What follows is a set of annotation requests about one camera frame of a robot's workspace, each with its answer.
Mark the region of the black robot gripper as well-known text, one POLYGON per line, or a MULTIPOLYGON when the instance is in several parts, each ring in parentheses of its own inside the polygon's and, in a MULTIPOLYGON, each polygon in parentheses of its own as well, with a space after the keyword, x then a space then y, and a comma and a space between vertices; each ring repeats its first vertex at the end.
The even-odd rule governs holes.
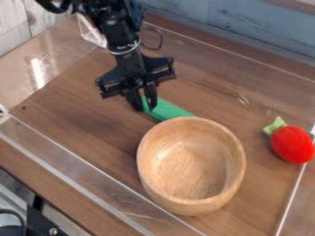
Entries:
POLYGON ((157 106, 157 89, 174 73, 172 57, 149 57, 138 49, 128 53, 109 52, 117 65, 94 80, 102 98, 125 97, 137 112, 144 111, 137 89, 144 89, 145 100, 152 111, 157 106))

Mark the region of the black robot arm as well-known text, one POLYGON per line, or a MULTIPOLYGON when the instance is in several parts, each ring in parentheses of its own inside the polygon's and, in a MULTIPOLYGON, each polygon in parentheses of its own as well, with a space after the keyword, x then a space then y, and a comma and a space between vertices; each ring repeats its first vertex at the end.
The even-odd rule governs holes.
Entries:
POLYGON ((144 111, 138 90, 144 90, 150 110, 157 106, 157 89, 161 82, 176 76, 172 57, 149 57, 140 51, 137 32, 142 26, 142 10, 137 0, 61 0, 58 6, 53 0, 34 0, 54 14, 63 13, 69 6, 92 21, 106 39, 106 50, 114 56, 117 65, 94 80, 101 97, 116 95, 138 112, 144 111))

